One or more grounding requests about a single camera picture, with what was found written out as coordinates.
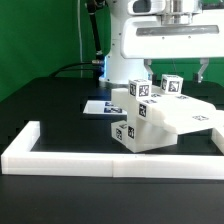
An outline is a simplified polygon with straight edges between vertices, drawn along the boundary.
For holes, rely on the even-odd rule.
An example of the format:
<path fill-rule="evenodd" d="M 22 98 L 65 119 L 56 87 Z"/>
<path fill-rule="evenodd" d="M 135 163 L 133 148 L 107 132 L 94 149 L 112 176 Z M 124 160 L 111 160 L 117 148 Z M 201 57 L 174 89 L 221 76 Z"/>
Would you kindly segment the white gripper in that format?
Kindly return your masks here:
<path fill-rule="evenodd" d="M 153 80 L 151 59 L 201 58 L 194 81 L 201 83 L 208 58 L 224 57 L 224 4 L 205 8 L 201 0 L 129 0 L 121 54 L 144 59 Z"/>

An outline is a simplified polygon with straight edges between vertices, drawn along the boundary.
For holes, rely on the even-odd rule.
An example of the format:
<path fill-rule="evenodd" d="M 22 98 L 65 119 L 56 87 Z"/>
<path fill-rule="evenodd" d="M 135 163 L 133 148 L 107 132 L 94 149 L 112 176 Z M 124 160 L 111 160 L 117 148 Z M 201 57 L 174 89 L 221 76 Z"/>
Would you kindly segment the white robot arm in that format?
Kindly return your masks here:
<path fill-rule="evenodd" d="M 110 50 L 102 52 L 96 12 L 110 13 Z M 86 0 L 96 48 L 104 62 L 99 81 L 125 85 L 132 78 L 149 78 L 157 59 L 198 58 L 201 68 L 193 74 L 203 80 L 211 58 L 224 57 L 224 0 Z"/>

